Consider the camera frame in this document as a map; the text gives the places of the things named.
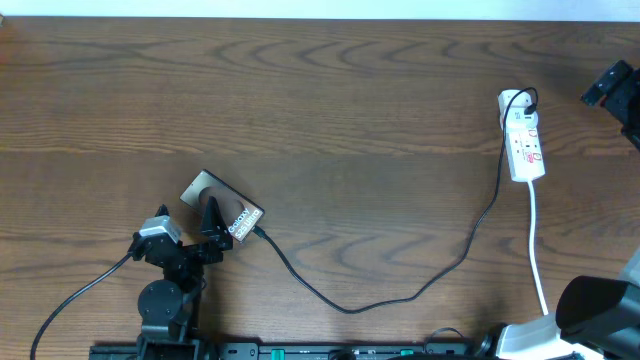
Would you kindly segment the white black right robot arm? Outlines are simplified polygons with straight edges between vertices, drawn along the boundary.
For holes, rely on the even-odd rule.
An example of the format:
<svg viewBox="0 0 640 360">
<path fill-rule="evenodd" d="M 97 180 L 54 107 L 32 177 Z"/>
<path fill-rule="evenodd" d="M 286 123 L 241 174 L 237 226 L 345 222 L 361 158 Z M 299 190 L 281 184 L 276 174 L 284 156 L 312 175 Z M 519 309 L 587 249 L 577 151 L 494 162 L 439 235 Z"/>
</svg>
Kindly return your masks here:
<svg viewBox="0 0 640 360">
<path fill-rule="evenodd" d="M 588 106 L 603 107 L 621 124 L 622 135 L 639 143 L 639 71 L 624 60 L 614 62 L 581 96 Z M 499 122 L 513 181 L 531 186 L 545 173 L 537 131 L 539 103 L 535 89 L 508 89 L 498 96 Z M 636 359 L 639 356 L 639 257 L 632 256 L 615 279 L 578 276 L 563 291 L 557 308 L 545 302 L 535 255 L 528 254 L 540 318 L 500 325 L 488 333 L 474 355 L 480 359 Z"/>
</svg>

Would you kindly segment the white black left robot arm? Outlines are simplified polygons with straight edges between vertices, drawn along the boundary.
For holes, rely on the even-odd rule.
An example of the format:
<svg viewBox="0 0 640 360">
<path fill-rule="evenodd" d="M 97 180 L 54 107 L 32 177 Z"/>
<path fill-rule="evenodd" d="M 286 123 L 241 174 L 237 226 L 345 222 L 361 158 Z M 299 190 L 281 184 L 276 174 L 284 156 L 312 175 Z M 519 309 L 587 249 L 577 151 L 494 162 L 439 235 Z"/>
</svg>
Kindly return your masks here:
<svg viewBox="0 0 640 360">
<path fill-rule="evenodd" d="M 217 346 L 197 330 L 201 295 L 206 287 L 204 267 L 222 261 L 223 252 L 233 248 L 233 238 L 214 197 L 205 206 L 200 232 L 206 242 L 183 244 L 179 227 L 162 205 L 133 235 L 129 248 L 132 258 L 145 260 L 163 271 L 163 278 L 147 285 L 138 297 L 142 319 L 136 342 L 138 359 L 219 357 Z"/>
</svg>

